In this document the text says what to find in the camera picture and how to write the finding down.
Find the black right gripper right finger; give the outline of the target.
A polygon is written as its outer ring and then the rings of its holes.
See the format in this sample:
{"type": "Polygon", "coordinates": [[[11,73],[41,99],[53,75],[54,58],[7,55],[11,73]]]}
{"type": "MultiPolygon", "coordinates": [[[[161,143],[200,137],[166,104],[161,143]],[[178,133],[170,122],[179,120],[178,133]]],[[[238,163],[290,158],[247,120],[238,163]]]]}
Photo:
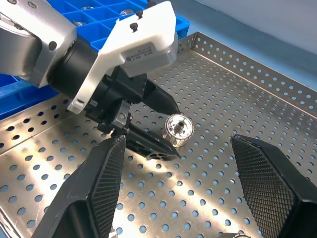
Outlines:
{"type": "Polygon", "coordinates": [[[317,238],[317,187],[272,144],[236,134],[231,146],[263,238],[317,238]]]}

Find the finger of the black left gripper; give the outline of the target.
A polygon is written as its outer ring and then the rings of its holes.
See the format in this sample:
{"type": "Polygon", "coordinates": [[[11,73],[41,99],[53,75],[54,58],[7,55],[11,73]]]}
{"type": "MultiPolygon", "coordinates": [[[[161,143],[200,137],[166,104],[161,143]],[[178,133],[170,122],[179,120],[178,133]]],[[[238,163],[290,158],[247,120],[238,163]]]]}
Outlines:
{"type": "Polygon", "coordinates": [[[165,115],[180,113],[174,98],[150,80],[146,82],[144,104],[165,115]]]}
{"type": "Polygon", "coordinates": [[[123,128],[114,127],[111,135],[125,135],[126,148],[147,159],[171,161],[181,157],[172,144],[161,135],[151,131],[145,132],[133,124],[123,128]]]}

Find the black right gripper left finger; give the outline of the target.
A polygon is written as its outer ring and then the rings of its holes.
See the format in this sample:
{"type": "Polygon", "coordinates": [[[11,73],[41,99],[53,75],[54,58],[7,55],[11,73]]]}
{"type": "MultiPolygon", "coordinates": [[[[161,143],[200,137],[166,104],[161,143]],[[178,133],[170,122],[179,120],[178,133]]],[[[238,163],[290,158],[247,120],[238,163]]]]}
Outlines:
{"type": "Polygon", "coordinates": [[[124,135],[94,146],[62,184],[32,238],[109,238],[125,146],[124,135]]]}

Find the blue compartment tray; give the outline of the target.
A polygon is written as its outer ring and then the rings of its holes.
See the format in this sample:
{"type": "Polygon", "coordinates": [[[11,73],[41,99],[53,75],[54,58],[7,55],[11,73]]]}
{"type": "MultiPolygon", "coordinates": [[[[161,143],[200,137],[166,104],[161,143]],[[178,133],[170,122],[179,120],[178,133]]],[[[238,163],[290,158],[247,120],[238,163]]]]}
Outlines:
{"type": "MultiPolygon", "coordinates": [[[[77,33],[87,40],[96,51],[100,50],[107,40],[117,20],[128,18],[120,16],[123,9],[136,12],[145,10],[148,3],[161,0],[46,0],[55,10],[66,17],[71,23],[86,22],[76,26],[77,33]],[[93,6],[93,9],[81,10],[83,6],[93,6]]],[[[186,35],[186,29],[181,28],[183,20],[176,16],[176,33],[178,38],[186,35]]],[[[37,87],[19,77],[0,74],[0,119],[22,111],[30,106],[55,96],[58,91],[46,85],[37,87]]]]}

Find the perforated metal tray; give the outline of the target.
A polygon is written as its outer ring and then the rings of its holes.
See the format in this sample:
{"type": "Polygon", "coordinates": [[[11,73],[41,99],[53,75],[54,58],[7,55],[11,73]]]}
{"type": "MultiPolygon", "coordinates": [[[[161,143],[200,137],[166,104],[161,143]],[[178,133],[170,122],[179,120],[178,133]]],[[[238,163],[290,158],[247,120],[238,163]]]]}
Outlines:
{"type": "MultiPolygon", "coordinates": [[[[244,200],[233,134],[278,147],[317,186],[317,94],[196,33],[149,78],[195,128],[174,161],[124,158],[113,238],[213,238],[261,232],[244,200]]],[[[0,229],[31,238],[61,185],[106,139],[58,95],[0,121],[0,229]]]]}

